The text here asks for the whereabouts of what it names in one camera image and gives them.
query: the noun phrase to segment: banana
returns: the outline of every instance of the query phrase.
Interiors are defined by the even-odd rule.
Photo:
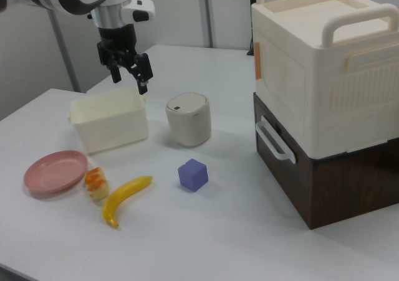
[[[152,176],[140,176],[129,181],[128,183],[125,183],[123,186],[120,186],[114,192],[112,192],[102,206],[102,216],[105,221],[114,228],[118,228],[119,223],[115,219],[115,211],[117,210],[118,205],[121,204],[122,201],[127,197],[147,187],[151,181]]]

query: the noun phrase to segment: white table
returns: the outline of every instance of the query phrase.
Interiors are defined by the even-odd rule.
[[[83,151],[66,120],[83,94],[50,90],[0,121],[1,267],[42,281],[398,280],[399,206],[310,231],[271,176],[256,153],[251,57],[162,46],[148,54],[150,137],[89,157],[112,189],[154,177],[120,206],[119,230],[103,222],[82,182],[48,197],[22,185],[40,157]],[[90,92],[123,85],[108,80]],[[171,139],[164,109],[185,91],[207,95],[213,112],[212,137],[193,149]],[[208,167],[196,193],[178,181],[190,158]]]

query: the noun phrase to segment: white plastic basket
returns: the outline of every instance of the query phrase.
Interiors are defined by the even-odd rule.
[[[76,99],[68,119],[88,154],[148,137],[145,103],[136,87]]]
[[[399,137],[399,10],[257,0],[256,93],[310,158]]]

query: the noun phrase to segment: pink plate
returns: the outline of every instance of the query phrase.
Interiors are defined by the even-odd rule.
[[[87,166],[87,157],[78,151],[52,153],[29,167],[24,182],[27,188],[35,193],[58,192],[81,180]]]

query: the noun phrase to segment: purple cube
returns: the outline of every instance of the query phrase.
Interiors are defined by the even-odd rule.
[[[200,187],[208,182],[206,166],[193,158],[178,168],[177,172],[179,173],[180,184],[193,192],[197,192]]]

